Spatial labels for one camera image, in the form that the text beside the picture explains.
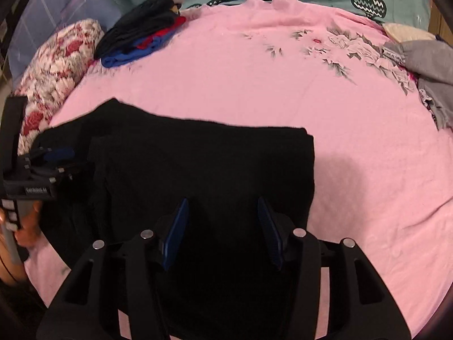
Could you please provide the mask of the person's left hand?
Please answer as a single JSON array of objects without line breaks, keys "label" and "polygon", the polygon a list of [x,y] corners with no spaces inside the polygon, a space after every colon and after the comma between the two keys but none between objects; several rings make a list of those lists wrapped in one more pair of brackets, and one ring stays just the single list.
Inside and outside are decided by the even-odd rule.
[{"label": "person's left hand", "polygon": [[19,247],[34,249],[38,244],[41,236],[39,228],[41,206],[41,201],[34,201],[29,212],[21,218],[21,228],[15,232],[15,240]]}]

